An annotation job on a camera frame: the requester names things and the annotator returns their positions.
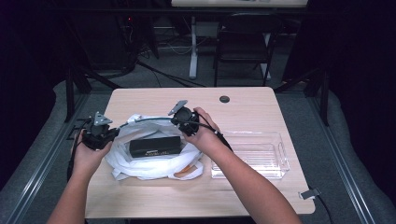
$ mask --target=acrylic box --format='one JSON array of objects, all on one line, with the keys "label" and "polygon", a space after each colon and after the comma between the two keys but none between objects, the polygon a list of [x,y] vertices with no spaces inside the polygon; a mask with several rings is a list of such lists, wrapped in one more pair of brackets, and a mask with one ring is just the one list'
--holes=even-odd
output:
[{"label": "acrylic box", "polygon": [[[281,179],[290,169],[280,133],[223,133],[233,152],[268,179]],[[212,177],[225,178],[212,161]]]}]

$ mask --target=black box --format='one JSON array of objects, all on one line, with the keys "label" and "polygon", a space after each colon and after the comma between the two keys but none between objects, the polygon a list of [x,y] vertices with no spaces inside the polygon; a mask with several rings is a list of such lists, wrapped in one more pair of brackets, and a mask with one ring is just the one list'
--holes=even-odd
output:
[{"label": "black box", "polygon": [[180,154],[180,136],[132,140],[129,151],[133,158]]}]

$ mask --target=chair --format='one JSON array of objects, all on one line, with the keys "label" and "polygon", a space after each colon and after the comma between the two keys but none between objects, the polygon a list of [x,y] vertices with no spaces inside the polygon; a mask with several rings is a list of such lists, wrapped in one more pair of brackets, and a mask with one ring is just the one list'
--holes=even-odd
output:
[{"label": "chair", "polygon": [[[222,63],[260,63],[267,67],[262,85],[268,76],[275,39],[282,29],[282,20],[270,14],[236,13],[225,17],[218,27],[218,44],[213,67],[215,84],[218,85],[218,67]],[[265,35],[270,35],[268,42]]]}]

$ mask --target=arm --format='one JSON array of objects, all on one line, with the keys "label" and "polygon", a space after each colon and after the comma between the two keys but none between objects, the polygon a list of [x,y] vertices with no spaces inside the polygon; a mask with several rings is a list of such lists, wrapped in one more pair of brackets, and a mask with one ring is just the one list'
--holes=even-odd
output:
[{"label": "arm", "polygon": [[[195,111],[213,128],[219,129],[202,108],[195,108]],[[185,137],[218,165],[256,223],[301,223],[282,193],[233,154],[207,128],[200,127],[195,136]]]},{"label": "arm", "polygon": [[83,143],[78,145],[73,174],[48,223],[84,223],[88,185],[102,158],[110,150],[111,144],[108,143],[99,151],[91,150]]}]

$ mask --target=person's left hand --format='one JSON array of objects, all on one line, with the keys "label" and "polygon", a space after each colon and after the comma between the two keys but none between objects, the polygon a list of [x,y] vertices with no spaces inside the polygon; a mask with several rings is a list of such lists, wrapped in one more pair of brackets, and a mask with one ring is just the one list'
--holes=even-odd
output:
[{"label": "person's left hand", "polygon": [[95,151],[85,146],[81,140],[82,132],[78,137],[72,176],[77,175],[82,178],[91,179],[98,169],[102,158],[110,151],[113,142],[109,142],[103,149]]}]

